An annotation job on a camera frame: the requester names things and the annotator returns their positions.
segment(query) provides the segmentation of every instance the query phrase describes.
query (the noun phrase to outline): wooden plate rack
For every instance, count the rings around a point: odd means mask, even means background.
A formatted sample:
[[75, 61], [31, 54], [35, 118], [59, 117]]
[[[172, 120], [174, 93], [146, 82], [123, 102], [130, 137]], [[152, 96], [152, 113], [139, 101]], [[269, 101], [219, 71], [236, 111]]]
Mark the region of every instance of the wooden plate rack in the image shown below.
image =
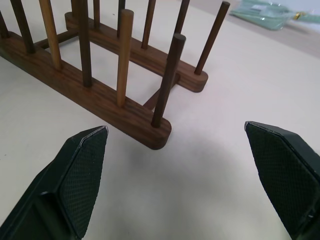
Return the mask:
[[[118, 2], [117, 29], [100, 22], [100, 0], [93, 0], [94, 19], [88, 17], [88, 0], [71, 0], [72, 12], [65, 14], [67, 31], [61, 34], [56, 32], [50, 0], [39, 0], [47, 39], [36, 43], [21, 0], [10, 1], [21, 36], [8, 31], [0, 12], [0, 56], [154, 150], [161, 149], [171, 133], [171, 124], [163, 118], [171, 88], [178, 84], [197, 93], [205, 87], [208, 75], [203, 67], [230, 6], [222, 2], [199, 62], [193, 67], [180, 60], [186, 41], [181, 31], [190, 0], [181, 2], [168, 54], [148, 45], [156, 0], [148, 2], [142, 42], [131, 37], [134, 13], [125, 9], [125, 0]], [[76, 36], [82, 71], [60, 55], [59, 43]], [[116, 90], [92, 77], [90, 42], [119, 55]], [[144, 105], [126, 97], [129, 61], [162, 76], [160, 89]]]

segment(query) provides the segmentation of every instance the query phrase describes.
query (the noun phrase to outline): table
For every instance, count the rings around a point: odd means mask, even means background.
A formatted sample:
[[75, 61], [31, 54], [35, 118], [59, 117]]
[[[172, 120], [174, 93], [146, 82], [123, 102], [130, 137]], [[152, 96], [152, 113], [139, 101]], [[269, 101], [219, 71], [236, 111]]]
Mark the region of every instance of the table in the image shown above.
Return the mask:
[[[46, 38], [39, 2], [22, 2], [33, 41]], [[135, 14], [132, 36], [139, 40], [147, 2], [127, 1]], [[179, 7], [157, 1], [150, 45], [169, 50]], [[62, 33], [70, 3], [55, 0], [52, 8]], [[1, 1], [0, 9], [8, 29], [19, 33], [10, 2]], [[116, 28], [117, 1], [101, 1], [100, 9], [101, 21]], [[189, 7], [182, 60], [197, 63], [214, 19]], [[60, 49], [63, 60], [81, 68], [78, 41]], [[115, 88], [118, 57], [93, 43], [91, 56], [93, 77]], [[107, 125], [100, 191], [85, 240], [288, 240], [259, 181], [244, 123], [296, 132], [319, 153], [319, 66], [314, 55], [226, 20], [204, 67], [205, 89], [172, 90], [164, 113], [172, 133], [153, 151], [0, 58], [0, 224], [68, 137]], [[144, 103], [160, 83], [130, 63], [130, 98]]]

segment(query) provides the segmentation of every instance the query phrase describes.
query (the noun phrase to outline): light wooden peg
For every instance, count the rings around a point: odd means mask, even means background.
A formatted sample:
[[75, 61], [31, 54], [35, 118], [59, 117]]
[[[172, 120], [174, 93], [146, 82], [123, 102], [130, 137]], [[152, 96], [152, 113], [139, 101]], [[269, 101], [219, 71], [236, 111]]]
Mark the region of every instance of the light wooden peg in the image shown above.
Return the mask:
[[51, 2], [50, 0], [39, 0], [39, 3], [45, 26], [46, 36], [48, 38], [53, 65], [55, 69], [60, 70], [62, 68], [62, 61]]
[[116, 84], [116, 104], [123, 107], [126, 101], [127, 78], [131, 50], [131, 35], [134, 12], [128, 9], [121, 11], [120, 53], [118, 58], [118, 77]]

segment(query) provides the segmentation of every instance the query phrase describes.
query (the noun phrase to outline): wooden base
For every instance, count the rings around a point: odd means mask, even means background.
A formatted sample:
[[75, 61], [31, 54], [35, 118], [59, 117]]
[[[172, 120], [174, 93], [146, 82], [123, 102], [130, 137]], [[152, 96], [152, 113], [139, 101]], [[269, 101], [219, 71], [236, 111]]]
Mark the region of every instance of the wooden base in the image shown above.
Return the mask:
[[[71, 12], [65, 14], [66, 28], [68, 30], [78, 29], [78, 22], [73, 18]], [[94, 20], [89, 18], [89, 38], [90, 41], [107, 49], [115, 54], [119, 54], [120, 40], [117, 38], [117, 30], [100, 23], [99, 28], [94, 27]], [[152, 46], [147, 49], [141, 48], [141, 41], [132, 38], [130, 61], [143, 68], [154, 72], [160, 76], [164, 75], [168, 54]], [[208, 75], [202, 71], [196, 75], [195, 67], [183, 61], [179, 62], [177, 74], [180, 75], [178, 85], [195, 93], [201, 92], [208, 80]]]
[[118, 107], [116, 91], [111, 87], [94, 78], [92, 87], [84, 87], [79, 69], [62, 61], [62, 70], [55, 70], [50, 53], [36, 46], [35, 53], [26, 54], [22, 37], [13, 32], [9, 35], [0, 39], [1, 57], [147, 147], [157, 150], [166, 144], [171, 133], [171, 124], [166, 119], [161, 119], [161, 127], [152, 127], [151, 110], [130, 98], [125, 99], [123, 108]]

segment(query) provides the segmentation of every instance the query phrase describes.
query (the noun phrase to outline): white table surface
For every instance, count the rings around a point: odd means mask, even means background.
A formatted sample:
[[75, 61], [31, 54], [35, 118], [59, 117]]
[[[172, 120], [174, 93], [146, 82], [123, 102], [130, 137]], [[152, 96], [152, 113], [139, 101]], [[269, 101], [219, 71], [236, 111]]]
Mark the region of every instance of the white table surface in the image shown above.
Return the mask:
[[[0, 1], [0, 10], [9, 30], [19, 33], [9, 2]], [[33, 40], [44, 39], [38, 1], [22, 2]], [[117, 5], [101, 1], [101, 21], [114, 28]], [[52, 7], [57, 32], [64, 32], [70, 3], [54, 0]], [[168, 51], [179, 7], [157, 1], [150, 45]], [[127, 8], [135, 13], [133, 36], [141, 40], [147, 0], [128, 0]], [[197, 63], [214, 19], [189, 7], [182, 60]], [[63, 44], [61, 55], [81, 67], [78, 41]], [[93, 76], [114, 88], [118, 57], [91, 43], [91, 59]], [[319, 153], [320, 60], [227, 20], [204, 70], [209, 80], [201, 93], [180, 86], [171, 92], [164, 117], [172, 133], [154, 151], [0, 58], [0, 224], [68, 137], [107, 125], [85, 240], [290, 239], [259, 181], [244, 123], [296, 132]], [[160, 82], [130, 63], [130, 98], [144, 103]]]

